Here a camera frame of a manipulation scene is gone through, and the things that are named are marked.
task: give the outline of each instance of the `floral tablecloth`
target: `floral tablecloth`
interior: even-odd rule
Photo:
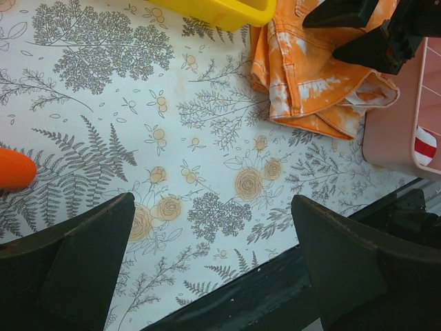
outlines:
[[[0,140],[37,180],[0,200],[3,242],[136,197],[108,330],[139,330],[297,244],[289,203],[344,215],[410,177],[266,121],[248,29],[149,1],[0,0]]]

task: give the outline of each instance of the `yellow plastic tray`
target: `yellow plastic tray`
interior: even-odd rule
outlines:
[[[264,26],[276,11],[276,0],[152,0],[185,16],[192,16],[226,31],[245,24]]]

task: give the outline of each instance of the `folded garment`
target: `folded garment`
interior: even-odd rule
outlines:
[[[418,126],[415,133],[415,158],[422,166],[432,162],[436,154],[436,138],[426,129]]]
[[[271,121],[353,139],[371,108],[386,108],[400,95],[371,68],[338,61],[332,52],[389,19],[396,0],[380,0],[366,29],[302,27],[319,0],[278,0],[274,18],[252,28],[253,88],[269,92]]]

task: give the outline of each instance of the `pink container wall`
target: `pink container wall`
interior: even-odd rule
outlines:
[[[441,180],[441,39],[426,39],[397,76],[400,98],[390,108],[367,115],[363,153],[370,163]],[[433,132],[439,151],[424,167],[413,155],[416,126]]]

